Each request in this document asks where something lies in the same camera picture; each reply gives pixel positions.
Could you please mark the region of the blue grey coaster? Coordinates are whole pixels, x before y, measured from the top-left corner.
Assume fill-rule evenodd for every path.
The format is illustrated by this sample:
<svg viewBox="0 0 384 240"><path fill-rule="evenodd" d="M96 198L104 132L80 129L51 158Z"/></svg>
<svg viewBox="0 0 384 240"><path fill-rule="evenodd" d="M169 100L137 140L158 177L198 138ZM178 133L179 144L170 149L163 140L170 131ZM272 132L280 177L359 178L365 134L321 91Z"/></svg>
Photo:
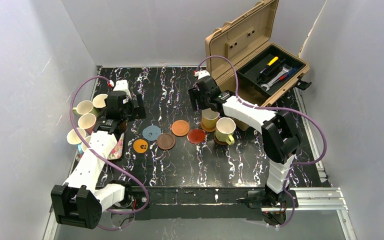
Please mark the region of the blue grey coaster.
<svg viewBox="0 0 384 240"><path fill-rule="evenodd" d="M146 140L151 141L151 142L156 141L161 134L162 134L162 130L156 125L147 126L142 131L142 136Z"/></svg>

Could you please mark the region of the peach mug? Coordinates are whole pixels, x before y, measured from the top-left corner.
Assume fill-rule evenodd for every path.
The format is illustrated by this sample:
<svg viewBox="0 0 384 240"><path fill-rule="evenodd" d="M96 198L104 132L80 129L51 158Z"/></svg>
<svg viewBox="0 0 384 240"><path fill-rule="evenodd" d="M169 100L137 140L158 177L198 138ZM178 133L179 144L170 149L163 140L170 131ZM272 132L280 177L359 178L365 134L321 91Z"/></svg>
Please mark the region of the peach mug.
<svg viewBox="0 0 384 240"><path fill-rule="evenodd" d="M203 109L201 111L201 122L207 127L207 128L213 128L216 126L217 121L219 120L220 113L217 111L213 111L210 108Z"/></svg>

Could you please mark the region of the orange smiley coaster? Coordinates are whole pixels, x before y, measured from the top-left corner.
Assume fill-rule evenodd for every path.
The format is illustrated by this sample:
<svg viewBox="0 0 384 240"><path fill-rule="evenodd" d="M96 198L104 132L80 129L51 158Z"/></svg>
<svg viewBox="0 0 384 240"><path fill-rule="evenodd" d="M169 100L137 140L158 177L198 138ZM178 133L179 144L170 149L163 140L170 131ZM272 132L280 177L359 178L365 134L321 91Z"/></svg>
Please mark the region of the orange smiley coaster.
<svg viewBox="0 0 384 240"><path fill-rule="evenodd" d="M135 153L144 154L149 148L149 143L143 138L138 138L133 142L132 147Z"/></svg>

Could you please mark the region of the yellow mug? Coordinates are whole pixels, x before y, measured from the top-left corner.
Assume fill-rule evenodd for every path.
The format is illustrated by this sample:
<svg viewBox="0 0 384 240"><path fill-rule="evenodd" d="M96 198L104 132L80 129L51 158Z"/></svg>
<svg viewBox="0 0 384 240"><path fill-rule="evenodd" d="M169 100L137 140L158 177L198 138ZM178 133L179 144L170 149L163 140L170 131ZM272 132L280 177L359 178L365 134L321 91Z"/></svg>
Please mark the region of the yellow mug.
<svg viewBox="0 0 384 240"><path fill-rule="evenodd" d="M234 133L236 123L229 117L222 117L216 123L215 137L219 142L227 143L229 146L235 143Z"/></svg>

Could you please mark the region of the dark brown coaster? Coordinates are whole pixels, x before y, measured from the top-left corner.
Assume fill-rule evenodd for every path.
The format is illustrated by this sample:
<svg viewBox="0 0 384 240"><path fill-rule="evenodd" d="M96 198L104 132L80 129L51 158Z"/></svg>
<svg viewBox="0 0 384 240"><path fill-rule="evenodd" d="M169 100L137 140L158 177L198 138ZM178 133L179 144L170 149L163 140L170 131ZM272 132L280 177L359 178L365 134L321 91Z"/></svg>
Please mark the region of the dark brown coaster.
<svg viewBox="0 0 384 240"><path fill-rule="evenodd" d="M170 150L176 144L176 137L171 133L162 133L157 138L157 146L161 150Z"/></svg>

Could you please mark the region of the orange wooden coaster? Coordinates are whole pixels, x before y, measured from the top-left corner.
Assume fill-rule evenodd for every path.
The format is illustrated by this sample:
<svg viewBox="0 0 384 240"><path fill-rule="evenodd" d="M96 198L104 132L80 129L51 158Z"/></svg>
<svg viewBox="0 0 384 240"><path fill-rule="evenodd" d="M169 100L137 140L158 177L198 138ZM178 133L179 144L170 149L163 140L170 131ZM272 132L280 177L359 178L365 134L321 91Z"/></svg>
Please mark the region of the orange wooden coaster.
<svg viewBox="0 0 384 240"><path fill-rule="evenodd" d="M185 120L176 120L171 125L171 131L177 137L184 137L189 133L190 125Z"/></svg>

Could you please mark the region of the red coaster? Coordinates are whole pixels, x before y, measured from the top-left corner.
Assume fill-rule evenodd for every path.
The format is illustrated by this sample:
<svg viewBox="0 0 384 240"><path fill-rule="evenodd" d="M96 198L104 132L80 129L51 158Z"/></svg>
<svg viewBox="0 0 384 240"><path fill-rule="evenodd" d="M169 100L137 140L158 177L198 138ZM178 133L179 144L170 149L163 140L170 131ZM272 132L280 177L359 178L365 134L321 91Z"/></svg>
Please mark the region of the red coaster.
<svg viewBox="0 0 384 240"><path fill-rule="evenodd" d="M202 143L206 139L206 132L199 128L191 129L187 134L187 139L192 144Z"/></svg>

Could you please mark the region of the olive mug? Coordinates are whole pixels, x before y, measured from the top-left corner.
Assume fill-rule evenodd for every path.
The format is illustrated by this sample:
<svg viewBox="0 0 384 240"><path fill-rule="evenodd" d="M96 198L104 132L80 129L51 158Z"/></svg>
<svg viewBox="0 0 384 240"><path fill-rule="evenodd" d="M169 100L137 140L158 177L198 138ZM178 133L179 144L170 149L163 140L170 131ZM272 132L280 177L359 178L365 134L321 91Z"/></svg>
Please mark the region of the olive mug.
<svg viewBox="0 0 384 240"><path fill-rule="evenodd" d="M106 99L108 97L108 94L98 94L92 99L92 104L96 109L102 109L106 107Z"/></svg>

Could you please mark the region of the light wooden coaster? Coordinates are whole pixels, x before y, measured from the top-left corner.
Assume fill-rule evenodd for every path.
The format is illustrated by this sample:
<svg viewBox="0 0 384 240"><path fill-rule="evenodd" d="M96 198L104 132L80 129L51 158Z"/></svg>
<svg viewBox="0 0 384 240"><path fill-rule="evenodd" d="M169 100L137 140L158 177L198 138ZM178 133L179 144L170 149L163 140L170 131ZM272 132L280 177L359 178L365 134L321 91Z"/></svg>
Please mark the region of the light wooden coaster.
<svg viewBox="0 0 384 240"><path fill-rule="evenodd" d="M216 127L215 127L215 126L212 127L212 128L208 128L208 127L206 127L206 126L203 124L203 122L200 123L200 127L201 127L205 132L207 132L207 133L212 133L212 132L214 132L214 131L216 130Z"/></svg>

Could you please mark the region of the dark walnut coaster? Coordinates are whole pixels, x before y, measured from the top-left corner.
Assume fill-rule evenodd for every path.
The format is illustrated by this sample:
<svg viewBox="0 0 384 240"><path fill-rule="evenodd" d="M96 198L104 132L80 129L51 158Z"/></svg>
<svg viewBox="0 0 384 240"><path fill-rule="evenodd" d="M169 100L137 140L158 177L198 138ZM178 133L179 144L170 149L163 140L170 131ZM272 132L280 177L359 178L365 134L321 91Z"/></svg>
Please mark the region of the dark walnut coaster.
<svg viewBox="0 0 384 240"><path fill-rule="evenodd" d="M213 134L213 140L214 140L218 145L221 145L221 146L226 146L226 145L228 145L228 143L224 141L225 139L226 139L226 135L225 135L224 133L215 132L215 133Z"/></svg>

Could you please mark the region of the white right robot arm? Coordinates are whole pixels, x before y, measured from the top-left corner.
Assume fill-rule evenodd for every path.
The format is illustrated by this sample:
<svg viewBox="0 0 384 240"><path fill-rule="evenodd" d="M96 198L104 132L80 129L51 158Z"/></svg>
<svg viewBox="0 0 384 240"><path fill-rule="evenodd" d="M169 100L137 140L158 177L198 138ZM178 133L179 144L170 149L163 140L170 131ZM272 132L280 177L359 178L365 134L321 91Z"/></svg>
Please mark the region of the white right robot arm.
<svg viewBox="0 0 384 240"><path fill-rule="evenodd" d="M222 116L239 120L262 136L263 150L269 158L269 174L260 197L248 197L243 203L276 205L284 200L289 188L289 174L302 139L291 112L272 111L241 100L230 90L221 91L209 75L198 79L188 90L194 111L211 109Z"/></svg>

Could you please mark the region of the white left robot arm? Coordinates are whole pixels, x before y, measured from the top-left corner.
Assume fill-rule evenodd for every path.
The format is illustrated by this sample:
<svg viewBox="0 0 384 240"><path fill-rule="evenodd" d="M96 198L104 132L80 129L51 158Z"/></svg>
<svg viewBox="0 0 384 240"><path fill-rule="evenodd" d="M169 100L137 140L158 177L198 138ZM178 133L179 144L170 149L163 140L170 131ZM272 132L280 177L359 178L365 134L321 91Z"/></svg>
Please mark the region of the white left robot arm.
<svg viewBox="0 0 384 240"><path fill-rule="evenodd" d="M62 185L53 187L50 196L58 224L94 229L104 211L130 200L131 184L126 181L113 180L104 187L97 183L112 150L124 137L124 123L146 118L145 106L141 94L132 98L128 90L115 90L99 107L85 100L73 112L80 118L71 134L76 145L86 149L73 172Z"/></svg>

